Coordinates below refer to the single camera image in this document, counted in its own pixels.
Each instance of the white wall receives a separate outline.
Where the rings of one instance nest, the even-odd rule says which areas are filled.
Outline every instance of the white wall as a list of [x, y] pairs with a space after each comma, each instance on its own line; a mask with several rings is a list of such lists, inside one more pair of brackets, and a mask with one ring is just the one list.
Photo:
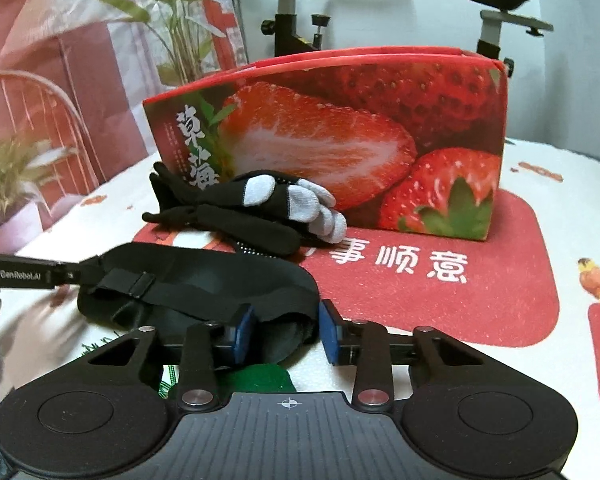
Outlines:
[[541, 140], [600, 155], [600, 0], [540, 0], [555, 26], [544, 40], [546, 97]]
[[[586, 29], [595, 23], [597, 29], [585, 35], [593, 42], [594, 54], [584, 52], [584, 41], [574, 50], [568, 46], [550, 48], [552, 57], [545, 67], [545, 41], [532, 38], [525, 29], [505, 25], [502, 33], [502, 56], [516, 61], [516, 73], [510, 82], [509, 137], [551, 142], [587, 153], [600, 153], [600, 83], [586, 85], [586, 89], [561, 92], [560, 88], [569, 82], [574, 84], [589, 73], [589, 79], [600, 74], [600, 0], [584, 0], [582, 4], [561, 7], [565, 0], [532, 0], [517, 12], [528, 16], [555, 18], [560, 33], [552, 38], [552, 45], [564, 44], [565, 36], [575, 30]], [[246, 43], [250, 60], [262, 59], [273, 55], [273, 40], [263, 36], [260, 23], [273, 18], [277, 0], [242, 0], [242, 13], [246, 30]], [[467, 0], [298, 0], [298, 32], [306, 38], [312, 38], [314, 27], [311, 14], [322, 13], [332, 16], [331, 24], [324, 37], [325, 48], [343, 48], [348, 46], [382, 44], [433, 44], [458, 46], [475, 50], [480, 36], [480, 16], [482, 8]], [[574, 18], [570, 18], [573, 8], [580, 9]], [[559, 58], [566, 56], [570, 63], [560, 72]], [[587, 72], [584, 59], [591, 59], [595, 68]], [[550, 113], [545, 110], [545, 71], [551, 70], [553, 84], [547, 80], [552, 101]], [[561, 110], [568, 110], [551, 127], [544, 117], [554, 116]], [[575, 135], [579, 128], [571, 115], [577, 114], [577, 124], [591, 124], [587, 135]]]

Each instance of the table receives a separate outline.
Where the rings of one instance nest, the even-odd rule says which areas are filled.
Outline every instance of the table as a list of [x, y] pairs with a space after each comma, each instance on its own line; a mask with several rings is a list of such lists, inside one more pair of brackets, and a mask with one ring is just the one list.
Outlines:
[[[19, 254], [77, 262], [133, 240], [146, 226], [142, 212], [157, 211], [148, 179], [156, 160], [158, 155], [151, 155], [101, 186]], [[389, 244], [417, 244], [421, 250], [419, 265], [424, 266], [426, 248], [448, 250], [455, 240], [350, 230], [349, 238], [366, 242], [362, 264], [339, 264], [327, 251], [308, 256], [303, 266], [316, 276], [323, 297], [339, 295], [336, 304], [345, 317], [364, 315], [385, 323], [395, 319], [401, 326], [393, 327], [394, 331], [408, 333], [405, 327], [416, 321], [414, 316], [417, 320], [430, 316], [429, 324], [448, 324], [446, 332], [462, 336], [480, 351], [558, 390], [576, 409], [580, 424], [563, 473], [570, 480], [600, 480], [600, 304], [581, 286], [578, 270], [582, 258], [590, 258], [600, 266], [600, 162], [551, 146], [514, 140], [506, 145], [500, 186], [506, 191], [496, 197], [496, 209], [501, 207], [501, 211], [499, 218], [494, 214], [493, 238], [502, 246], [485, 264], [477, 259], [487, 246], [461, 242], [471, 244], [466, 249], [467, 254], [471, 252], [466, 273], [473, 288], [449, 289], [450, 298], [464, 294], [453, 308], [448, 307], [447, 300], [440, 301], [442, 293], [432, 292], [443, 290], [443, 285], [434, 280], [413, 282], [421, 284], [413, 285], [413, 290], [422, 294], [419, 298], [426, 298], [411, 302], [418, 303], [417, 308], [403, 305], [396, 309], [387, 300], [389, 307], [384, 310], [378, 306], [384, 296], [379, 296], [377, 290], [371, 294], [358, 291], [356, 296], [364, 296], [368, 303], [346, 301], [347, 290], [358, 289], [336, 288], [334, 280], [340, 275], [353, 279], [362, 272], [373, 275], [374, 283], [391, 279], [392, 286], [382, 288], [404, 296], [405, 291], [412, 290], [407, 281], [410, 277], [376, 265], [373, 251]], [[213, 240], [209, 233], [186, 232], [167, 242], [200, 248]], [[488, 276], [497, 276], [502, 282], [491, 283]], [[507, 290], [507, 283], [512, 292], [494, 295], [494, 290]], [[368, 287], [368, 283], [360, 281], [359, 286]], [[50, 306], [54, 297], [45, 291], [4, 290], [0, 296], [0, 347], [6, 354], [0, 396], [77, 358], [89, 346], [116, 336], [82, 319], [74, 290], [58, 307]], [[480, 310], [486, 304], [489, 308]], [[480, 330], [472, 328], [478, 318], [484, 320]], [[343, 390], [350, 395], [354, 371], [350, 367], [332, 368], [320, 343], [303, 349], [287, 365], [299, 391]], [[394, 369], [396, 396], [408, 396], [411, 390], [405, 367]]]

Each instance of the strawberry image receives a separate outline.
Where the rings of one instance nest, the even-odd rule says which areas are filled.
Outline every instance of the strawberry image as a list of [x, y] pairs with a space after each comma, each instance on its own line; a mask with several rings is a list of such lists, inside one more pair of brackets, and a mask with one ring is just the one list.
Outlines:
[[385, 196], [378, 227], [482, 240], [500, 179], [499, 156], [443, 148], [421, 156]]
[[[505, 79], [495, 66], [466, 62], [345, 65], [265, 76], [298, 93], [391, 118], [413, 136], [419, 153], [442, 147], [475, 121], [502, 117]], [[503, 125], [501, 120], [496, 127]]]
[[400, 124], [289, 88], [260, 81], [228, 97], [229, 106], [218, 134], [235, 174], [266, 169], [306, 178], [329, 189], [339, 210], [404, 179], [415, 159]]

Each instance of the flower pot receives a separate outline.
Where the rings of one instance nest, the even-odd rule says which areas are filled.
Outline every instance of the flower pot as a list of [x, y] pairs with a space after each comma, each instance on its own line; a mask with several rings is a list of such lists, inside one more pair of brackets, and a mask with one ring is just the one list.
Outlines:
[[42, 222], [35, 202], [27, 202], [15, 215], [0, 226], [0, 253], [19, 251], [39, 234]]

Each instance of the bird illustration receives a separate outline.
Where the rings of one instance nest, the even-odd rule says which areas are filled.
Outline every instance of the bird illustration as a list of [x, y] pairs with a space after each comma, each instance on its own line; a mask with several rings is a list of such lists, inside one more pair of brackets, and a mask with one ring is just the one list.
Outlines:
[[580, 285], [600, 302], [600, 267], [590, 258], [578, 260]]

